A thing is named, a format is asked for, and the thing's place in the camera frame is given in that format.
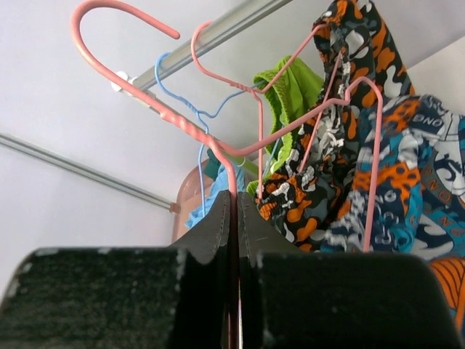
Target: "fabric fold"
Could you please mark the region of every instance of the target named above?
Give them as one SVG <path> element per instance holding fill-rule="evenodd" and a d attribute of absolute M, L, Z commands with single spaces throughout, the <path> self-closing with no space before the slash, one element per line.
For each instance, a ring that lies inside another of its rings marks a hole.
<path fill-rule="evenodd" d="M 412 250 L 423 213 L 421 170 L 445 131 L 441 114 L 429 107 L 431 96 L 385 99 L 379 141 L 371 251 Z M 431 121 L 424 123 L 418 116 Z M 373 166 L 376 107 L 363 110 L 357 120 L 360 152 L 355 178 L 339 219 L 325 233 L 321 251 L 362 251 Z"/>
<path fill-rule="evenodd" d="M 411 253 L 424 260 L 465 257 L 465 115 L 449 111 L 433 96 L 426 103 L 442 120 L 423 113 L 416 121 L 445 131 L 421 169 L 424 210 Z"/>
<path fill-rule="evenodd" d="M 323 101 L 338 53 L 341 65 L 330 98 L 344 98 L 349 84 L 359 76 L 370 78 L 389 98 L 414 93 L 394 40 L 371 1 L 333 1 L 314 27 L 319 24 L 328 26 L 315 35 L 325 70 L 316 105 Z M 360 84 L 351 91 L 350 106 L 327 108 L 321 125 L 331 136 L 317 140 L 321 158 L 298 173 L 315 120 L 303 124 L 289 157 L 264 183 L 263 199 L 255 195 L 260 215 L 301 249 L 319 248 L 321 241 L 312 239 L 312 233 L 317 228 L 326 229 L 344 202 L 359 148 L 358 114 L 375 104 L 375 93 L 367 84 Z"/>
<path fill-rule="evenodd" d="M 263 89 L 276 77 L 279 70 L 290 58 L 290 55 L 286 56 L 273 69 L 258 73 L 254 77 L 254 84 L 262 82 L 258 88 Z M 315 104 L 322 85 L 323 79 L 297 57 L 272 85 L 272 88 L 264 94 L 272 113 L 271 133 L 303 116 Z M 269 160 L 271 161 L 270 172 L 263 174 L 264 180 L 288 158 L 296 135 L 297 130 L 283 135 L 276 141 L 278 146 L 272 159 Z M 265 147 L 270 155 L 274 145 L 271 143 Z M 257 187 L 258 180 L 250 182 L 247 186 L 247 192 L 253 196 Z"/>

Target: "wire hanger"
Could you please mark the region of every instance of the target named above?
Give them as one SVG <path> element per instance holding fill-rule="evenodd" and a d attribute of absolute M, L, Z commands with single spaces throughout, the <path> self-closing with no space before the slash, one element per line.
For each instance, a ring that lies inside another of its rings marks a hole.
<path fill-rule="evenodd" d="M 242 95 L 244 94 L 246 91 L 245 90 L 241 90 L 241 91 L 238 91 L 238 92 L 234 92 L 232 93 L 231 95 L 227 96 L 220 104 L 219 104 L 219 107 L 217 108 L 217 111 L 213 114 L 210 114 L 208 113 L 207 111 L 200 111 L 198 110 L 189 100 L 187 100 L 186 98 L 184 98 L 183 96 L 181 95 L 176 95 L 174 94 L 173 92 L 169 91 L 165 85 L 163 84 L 162 80 L 160 79 L 160 76 L 159 76 L 159 73 L 158 73 L 158 70 L 159 70 L 159 67 L 161 65 L 161 63 L 163 62 L 163 59 L 169 55 L 169 52 L 166 52 L 166 53 L 163 53 L 162 55 L 160 55 L 160 57 L 157 59 L 156 63 L 155 63 L 155 69 L 154 69 L 154 75 L 155 75 L 155 80 L 157 81 L 157 84 L 160 86 L 161 90 L 167 94 L 168 96 L 170 97 L 173 97 L 175 100 L 178 100 L 182 103 L 184 103 L 196 116 L 197 116 L 197 120 L 202 124 L 203 126 L 203 130 L 205 132 L 206 135 L 208 135 L 210 133 L 209 131 L 209 126 L 208 124 L 202 119 L 201 115 L 204 115 L 210 119 L 214 119 L 218 116 L 219 112 L 221 111 L 221 109 L 223 109 L 223 107 L 226 105 L 226 103 L 233 99 L 234 97 L 237 97 L 239 95 Z M 251 88 L 255 88 L 257 86 L 259 86 L 262 82 L 258 82 L 256 83 L 255 85 L 253 85 Z M 271 153 L 271 157 L 274 156 L 275 152 L 276 152 L 276 148 L 277 148 L 277 144 L 278 142 L 276 142 L 275 144 L 275 147 L 273 148 L 273 151 Z M 205 185 L 203 183 L 203 172 L 202 172 L 202 155 L 203 155 L 203 149 L 205 148 L 205 144 L 201 143 L 201 146 L 200 146 L 200 149 L 198 151 L 198 175 L 199 175 L 199 179 L 200 179 L 200 184 L 201 184 L 201 196 L 202 196 L 202 215 L 203 217 L 206 216 L 206 206 L 205 206 Z M 242 167 L 243 164 L 245 162 L 245 158 L 244 158 L 244 161 L 242 164 L 238 164 L 238 167 Z"/>
<path fill-rule="evenodd" d="M 259 101 L 259 142 L 263 140 L 263 106 L 262 106 L 262 101 L 256 96 L 256 94 L 265 94 L 266 92 L 268 92 L 268 90 L 270 90 L 272 88 L 272 85 L 283 75 L 284 71 L 286 71 L 286 69 L 289 67 L 290 64 L 292 64 L 292 62 L 296 59 L 296 57 L 300 54 L 300 52 L 306 47 L 306 45 L 310 42 L 310 40 L 312 39 L 312 37 L 315 35 L 315 33 L 317 31 L 319 31 L 321 28 L 323 28 L 325 25 L 317 25 L 313 31 L 310 33 L 310 35 L 304 40 L 304 42 L 300 45 L 300 47 L 296 50 L 296 52 L 291 56 L 291 58 L 286 62 L 286 64 L 279 70 L 278 74 L 276 74 L 276 76 L 268 83 L 268 85 L 266 87 L 264 87 L 263 89 L 257 89 L 257 88 L 251 88 L 251 87 L 247 87 L 247 86 L 244 86 L 236 81 L 233 81 L 233 80 L 230 80 L 230 79 L 227 79 L 223 76 L 220 76 L 218 74 L 215 74 L 215 73 L 212 73 L 211 71 L 208 71 L 207 69 L 205 69 L 201 63 L 199 62 L 198 58 L 197 58 L 197 54 L 196 54 L 196 51 L 195 51 L 195 44 L 198 40 L 198 36 L 200 35 L 201 31 L 208 27 L 209 25 L 211 24 L 211 21 L 208 21 L 202 25 L 199 25 L 197 27 L 197 29 L 195 30 L 193 36 L 192 36 L 192 40 L 190 42 L 190 52 L 191 52 L 191 55 L 193 57 L 193 61 L 194 61 L 194 64 L 197 66 L 197 68 L 204 74 L 206 74 L 207 76 L 210 76 L 216 80 L 220 80 L 220 81 L 223 81 L 223 82 L 226 82 L 227 84 L 231 85 L 231 86 L 234 86 L 234 87 L 237 87 L 239 89 L 242 89 L 243 91 L 247 91 L 249 93 L 251 93 L 254 98 L 256 100 Z M 337 68 L 339 67 L 339 62 L 340 62 L 340 55 L 337 56 L 336 58 L 336 64 L 334 66 L 334 69 L 333 69 L 333 73 L 331 74 L 331 78 L 330 78 L 330 81 L 329 81 L 329 85 L 328 85 L 328 88 L 326 90 L 326 94 L 325 94 L 325 97 L 323 99 L 323 102 L 325 102 L 327 99 L 328 99 L 328 96 L 329 96 L 329 92 L 331 91 L 332 89 L 332 86 L 333 86 L 333 82 L 334 82 L 334 78 L 336 76 L 336 72 L 337 72 Z M 313 129 L 313 133 L 310 137 L 310 142 L 309 142 L 309 145 L 307 146 L 307 149 L 306 149 L 306 152 L 305 152 L 305 155 L 304 155 L 304 158 L 301 162 L 301 164 L 299 165 L 299 171 L 301 172 L 304 168 L 304 165 L 305 163 L 307 162 L 307 158 L 310 154 L 310 148 L 312 147 L 312 144 L 313 144 L 313 140 L 315 139 L 315 135 L 316 135 L 316 131 L 318 129 L 318 124 L 320 123 L 320 120 L 321 120 L 321 116 L 323 115 L 323 111 L 321 111 L 319 114 L 318 114 L 318 117 L 317 117 L 317 120 L 315 122 L 315 126 L 314 126 L 314 129 Z M 230 150 L 232 150 L 233 152 L 235 151 L 234 149 L 232 148 L 228 148 L 227 145 L 226 145 L 226 148 L 224 148 L 227 152 L 229 152 Z M 262 159 L 263 159 L 263 151 L 262 149 L 260 148 L 259 149 L 259 186 L 258 186 L 258 197 L 259 199 L 262 199 L 262 188 L 263 188 L 263 180 L 262 180 L 262 167 L 260 166 L 262 164 Z"/>

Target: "green towel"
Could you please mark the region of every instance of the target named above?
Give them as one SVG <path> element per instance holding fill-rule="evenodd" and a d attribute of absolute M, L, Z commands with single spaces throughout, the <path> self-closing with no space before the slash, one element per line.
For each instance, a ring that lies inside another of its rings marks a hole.
<path fill-rule="evenodd" d="M 291 56 L 286 56 L 274 69 L 257 74 L 254 77 L 254 83 L 263 81 L 263 84 L 258 87 L 264 88 L 290 58 Z M 300 58 L 296 58 L 273 84 L 272 88 L 265 93 L 272 111 L 271 133 L 278 131 L 282 127 L 281 124 L 287 126 L 313 108 L 322 86 L 323 79 L 308 68 Z M 289 157 L 298 131 L 299 127 L 293 132 L 283 135 L 282 142 L 277 140 L 279 143 L 276 152 L 273 159 L 270 159 L 272 162 L 270 172 L 263 174 L 264 181 Z M 265 150 L 271 154 L 274 145 L 274 143 L 267 145 Z M 258 184 L 258 180 L 250 182 L 247 186 L 247 193 L 253 196 Z"/>

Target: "black foam block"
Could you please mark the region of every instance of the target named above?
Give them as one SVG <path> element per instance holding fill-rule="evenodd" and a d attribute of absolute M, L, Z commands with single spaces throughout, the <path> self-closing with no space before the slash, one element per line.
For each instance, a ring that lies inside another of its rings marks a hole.
<path fill-rule="evenodd" d="M 240 298 L 245 348 L 260 348 L 262 344 L 262 302 L 256 259 L 261 253 L 279 252 L 304 254 L 291 244 L 271 224 L 263 220 L 247 193 L 238 194 L 238 235 L 240 258 Z"/>
<path fill-rule="evenodd" d="M 436 278 L 416 257 L 271 253 L 255 272 L 262 348 L 462 348 Z"/>
<path fill-rule="evenodd" d="M 229 193 L 168 248 L 40 249 L 0 306 L 0 348 L 220 348 Z"/>

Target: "clothes rail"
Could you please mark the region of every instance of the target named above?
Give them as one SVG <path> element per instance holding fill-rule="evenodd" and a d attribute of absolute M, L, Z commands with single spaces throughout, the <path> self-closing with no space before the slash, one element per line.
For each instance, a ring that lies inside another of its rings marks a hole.
<path fill-rule="evenodd" d="M 27 143 L 16 137 L 0 133 L 0 145 L 72 172 L 75 175 L 80 175 L 88 180 L 93 180 L 99 184 L 106 185 L 107 187 L 116 189 L 122 193 L 140 198 L 156 206 L 168 209 L 170 212 L 179 211 L 179 207 L 174 202 L 171 202 L 166 198 L 162 198 L 161 196 L 138 188 L 118 178 L 111 177 L 110 175 L 97 171 L 96 169 L 71 161 L 70 159 L 64 158 L 56 153 L 52 153 L 51 151 L 40 148 L 34 144 Z"/>
<path fill-rule="evenodd" d="M 272 14 L 292 0 L 253 0 L 243 1 L 242 4 L 227 12 L 208 26 L 198 37 L 197 57 L 200 57 L 223 42 L 244 31 L 251 25 Z M 160 66 L 160 80 L 176 73 L 179 69 L 193 61 L 190 54 L 190 40 L 175 49 L 163 59 Z M 155 67 L 147 69 L 138 76 L 132 84 L 146 92 L 156 85 Z"/>

